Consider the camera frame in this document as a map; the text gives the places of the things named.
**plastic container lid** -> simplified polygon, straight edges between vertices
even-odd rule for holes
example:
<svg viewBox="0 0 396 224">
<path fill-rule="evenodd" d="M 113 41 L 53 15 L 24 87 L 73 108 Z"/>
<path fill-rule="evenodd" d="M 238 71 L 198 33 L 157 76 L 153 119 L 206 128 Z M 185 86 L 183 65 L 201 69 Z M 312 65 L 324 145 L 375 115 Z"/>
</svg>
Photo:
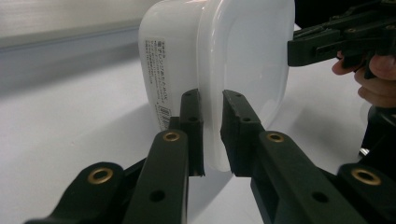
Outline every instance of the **plastic container lid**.
<svg viewBox="0 0 396 224">
<path fill-rule="evenodd" d="M 171 0 L 142 20 L 139 50 L 155 120 L 178 116 L 181 94 L 198 88 L 205 162 L 230 170 L 219 130 L 222 91 L 244 94 L 267 127 L 284 95 L 292 38 L 291 0 Z"/>
</svg>

